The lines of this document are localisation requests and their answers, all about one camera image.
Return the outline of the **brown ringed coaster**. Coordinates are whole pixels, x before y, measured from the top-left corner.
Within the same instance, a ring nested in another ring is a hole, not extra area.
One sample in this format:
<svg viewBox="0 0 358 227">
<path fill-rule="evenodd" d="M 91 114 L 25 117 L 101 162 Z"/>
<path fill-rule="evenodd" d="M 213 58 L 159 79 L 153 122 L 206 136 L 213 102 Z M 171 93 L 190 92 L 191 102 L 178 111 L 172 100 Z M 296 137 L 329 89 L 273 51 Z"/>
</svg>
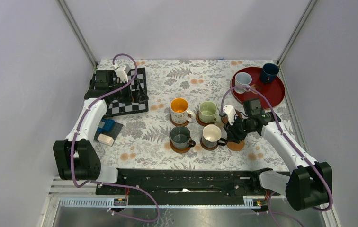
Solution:
<svg viewBox="0 0 358 227">
<path fill-rule="evenodd" d="M 187 126 L 190 123 L 189 121 L 185 121 L 182 124 L 178 124 L 178 123 L 175 123 L 172 119 L 170 119 L 170 122 L 175 126 Z"/>
<path fill-rule="evenodd" d="M 179 153 L 179 154 L 183 154 L 183 153 L 186 153 L 188 151 L 190 151 L 191 147 L 187 147 L 185 149 L 177 149 L 176 147 L 174 147 L 174 145 L 170 142 L 170 148 L 176 152 L 176 153 Z"/>
<path fill-rule="evenodd" d="M 204 122 L 202 122 L 202 121 L 200 120 L 200 118 L 199 118 L 199 112 L 196 112 L 196 121 L 197 121 L 197 123 L 198 123 L 199 125 L 201 125 L 201 126 L 203 126 L 203 127 L 205 127 L 205 126 L 207 126 L 207 125 L 215 124 L 215 122 L 210 122 L 210 123 L 204 123 Z"/>
<path fill-rule="evenodd" d="M 242 114 L 238 110 L 235 110 L 235 112 L 236 112 L 237 118 L 242 118 Z M 225 115 L 225 116 L 221 117 L 221 122 L 223 124 L 227 124 L 228 123 L 228 116 Z"/>
</svg>

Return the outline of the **light wood coaster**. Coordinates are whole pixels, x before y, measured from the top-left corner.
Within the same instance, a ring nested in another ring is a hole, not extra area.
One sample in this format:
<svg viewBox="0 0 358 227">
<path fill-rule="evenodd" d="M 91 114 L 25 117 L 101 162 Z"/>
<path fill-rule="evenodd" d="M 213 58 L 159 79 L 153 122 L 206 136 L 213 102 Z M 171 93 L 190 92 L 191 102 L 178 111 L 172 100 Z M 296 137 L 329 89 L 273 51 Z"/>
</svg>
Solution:
<svg viewBox="0 0 358 227">
<path fill-rule="evenodd" d="M 242 140 L 240 143 L 228 142 L 227 147 L 231 151 L 241 151 L 245 146 L 245 142 Z"/>
</svg>

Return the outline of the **light blue white mug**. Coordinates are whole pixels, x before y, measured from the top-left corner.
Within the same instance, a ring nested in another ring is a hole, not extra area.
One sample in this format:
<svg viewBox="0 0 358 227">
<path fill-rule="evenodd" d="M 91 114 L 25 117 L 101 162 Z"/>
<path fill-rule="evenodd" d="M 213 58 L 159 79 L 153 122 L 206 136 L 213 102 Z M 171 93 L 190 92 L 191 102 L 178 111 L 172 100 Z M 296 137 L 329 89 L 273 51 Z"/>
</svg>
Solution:
<svg viewBox="0 0 358 227">
<path fill-rule="evenodd" d="M 252 82 L 252 77 L 249 73 L 246 72 L 239 72 L 235 75 L 235 86 L 246 86 L 236 88 L 234 91 L 238 94 L 243 94 L 245 92 L 250 92 L 249 87 L 250 83 Z"/>
</svg>

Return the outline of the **black mug white inside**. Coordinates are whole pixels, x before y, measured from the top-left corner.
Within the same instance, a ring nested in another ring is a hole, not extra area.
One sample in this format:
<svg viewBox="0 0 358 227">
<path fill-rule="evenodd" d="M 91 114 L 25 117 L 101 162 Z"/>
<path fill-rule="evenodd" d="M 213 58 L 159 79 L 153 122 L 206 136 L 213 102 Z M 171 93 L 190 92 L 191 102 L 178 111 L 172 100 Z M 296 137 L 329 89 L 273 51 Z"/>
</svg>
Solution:
<svg viewBox="0 0 358 227">
<path fill-rule="evenodd" d="M 227 140 L 222 137 L 221 129 L 216 125 L 207 125 L 202 130 L 201 140 L 209 148 L 216 145 L 225 146 Z"/>
</svg>

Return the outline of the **pale green mug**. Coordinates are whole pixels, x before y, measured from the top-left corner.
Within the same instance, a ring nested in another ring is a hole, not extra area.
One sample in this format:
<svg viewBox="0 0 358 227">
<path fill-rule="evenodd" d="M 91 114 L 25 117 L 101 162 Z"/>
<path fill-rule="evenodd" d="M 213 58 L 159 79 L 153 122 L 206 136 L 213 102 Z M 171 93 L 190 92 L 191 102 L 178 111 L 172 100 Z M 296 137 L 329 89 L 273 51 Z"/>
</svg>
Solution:
<svg viewBox="0 0 358 227">
<path fill-rule="evenodd" d="M 211 101 L 204 101 L 199 106 L 198 116 L 202 123 L 218 123 L 218 114 L 217 105 Z"/>
</svg>

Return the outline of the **dark blue mug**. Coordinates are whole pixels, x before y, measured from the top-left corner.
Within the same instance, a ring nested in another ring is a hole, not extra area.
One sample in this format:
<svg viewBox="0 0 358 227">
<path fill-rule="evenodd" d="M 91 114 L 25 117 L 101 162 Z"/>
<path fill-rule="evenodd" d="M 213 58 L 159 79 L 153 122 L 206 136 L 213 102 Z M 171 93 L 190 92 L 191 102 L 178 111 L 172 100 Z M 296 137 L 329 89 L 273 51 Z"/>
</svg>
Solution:
<svg viewBox="0 0 358 227">
<path fill-rule="evenodd" d="M 279 67 L 273 63 L 266 63 L 262 66 L 262 71 L 259 75 L 261 83 L 270 84 L 272 83 L 279 73 Z"/>
</svg>

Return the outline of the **dark walnut coaster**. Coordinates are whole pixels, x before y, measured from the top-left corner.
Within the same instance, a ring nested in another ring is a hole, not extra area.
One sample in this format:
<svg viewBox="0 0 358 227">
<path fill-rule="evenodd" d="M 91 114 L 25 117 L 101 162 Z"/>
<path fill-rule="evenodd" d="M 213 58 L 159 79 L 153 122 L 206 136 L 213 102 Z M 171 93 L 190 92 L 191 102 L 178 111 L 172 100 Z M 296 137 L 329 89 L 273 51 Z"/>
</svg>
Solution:
<svg viewBox="0 0 358 227">
<path fill-rule="evenodd" d="M 201 145 L 201 147 L 202 147 L 203 149 L 208 150 L 208 151 L 215 150 L 215 149 L 217 149 L 217 148 L 219 147 L 219 145 L 216 145 L 216 146 L 214 146 L 214 147 L 209 148 L 209 147 L 207 147 L 207 146 L 205 146 L 205 145 L 203 144 L 202 140 L 200 140 L 200 145 Z"/>
</svg>

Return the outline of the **floral mug orange inside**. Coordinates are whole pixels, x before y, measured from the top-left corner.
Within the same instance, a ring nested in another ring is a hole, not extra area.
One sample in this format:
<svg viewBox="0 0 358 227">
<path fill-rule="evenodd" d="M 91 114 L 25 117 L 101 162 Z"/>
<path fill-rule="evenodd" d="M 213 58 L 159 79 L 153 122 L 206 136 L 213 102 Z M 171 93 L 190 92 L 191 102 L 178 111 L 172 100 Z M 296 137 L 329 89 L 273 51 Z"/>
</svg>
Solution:
<svg viewBox="0 0 358 227">
<path fill-rule="evenodd" d="M 170 103 L 170 119 L 182 124 L 185 121 L 193 122 L 196 115 L 189 109 L 189 103 L 184 98 L 175 98 Z"/>
</svg>

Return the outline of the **dark green mug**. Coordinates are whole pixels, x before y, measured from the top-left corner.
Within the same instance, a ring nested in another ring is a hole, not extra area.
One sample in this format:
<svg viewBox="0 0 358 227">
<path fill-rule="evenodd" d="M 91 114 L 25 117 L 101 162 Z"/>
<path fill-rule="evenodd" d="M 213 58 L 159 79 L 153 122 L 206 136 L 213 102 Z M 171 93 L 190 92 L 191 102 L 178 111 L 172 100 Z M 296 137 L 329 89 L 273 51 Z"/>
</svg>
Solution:
<svg viewBox="0 0 358 227">
<path fill-rule="evenodd" d="M 170 131 L 170 141 L 177 149 L 194 147 L 196 142 L 192 140 L 190 130 L 185 126 L 176 126 Z"/>
</svg>

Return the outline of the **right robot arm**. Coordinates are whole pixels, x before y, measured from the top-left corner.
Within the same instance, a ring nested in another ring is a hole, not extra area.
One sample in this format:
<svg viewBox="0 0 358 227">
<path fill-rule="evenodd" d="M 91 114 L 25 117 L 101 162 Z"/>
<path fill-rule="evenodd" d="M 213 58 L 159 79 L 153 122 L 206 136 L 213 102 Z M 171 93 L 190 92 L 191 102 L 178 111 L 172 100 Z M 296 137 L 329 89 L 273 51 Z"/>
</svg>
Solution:
<svg viewBox="0 0 358 227">
<path fill-rule="evenodd" d="M 243 103 L 246 116 L 237 114 L 232 105 L 223 105 L 220 116 L 227 119 L 224 129 L 229 142 L 240 143 L 251 132 L 267 140 L 286 164 L 290 176 L 273 170 L 261 170 L 250 181 L 250 189 L 261 195 L 267 189 L 285 196 L 294 210 L 317 209 L 319 205 L 333 204 L 332 168 L 327 162 L 318 162 L 310 156 L 285 130 L 277 114 L 265 112 L 260 100 Z"/>
</svg>

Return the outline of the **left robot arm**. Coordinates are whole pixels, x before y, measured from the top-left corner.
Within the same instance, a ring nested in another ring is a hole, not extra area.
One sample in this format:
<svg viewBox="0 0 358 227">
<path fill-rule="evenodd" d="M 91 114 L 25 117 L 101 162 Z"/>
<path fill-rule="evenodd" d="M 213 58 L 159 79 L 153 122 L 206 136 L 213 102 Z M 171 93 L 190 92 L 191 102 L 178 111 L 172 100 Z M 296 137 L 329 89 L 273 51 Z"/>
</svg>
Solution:
<svg viewBox="0 0 358 227">
<path fill-rule="evenodd" d="M 97 70 L 85 93 L 83 109 L 72 131 L 53 145 L 58 173 L 63 180 L 107 183 L 113 194 L 125 189 L 118 170 L 101 164 L 94 147 L 101 135 L 113 129 L 112 116 L 149 110 L 145 68 L 121 66 Z"/>
</svg>

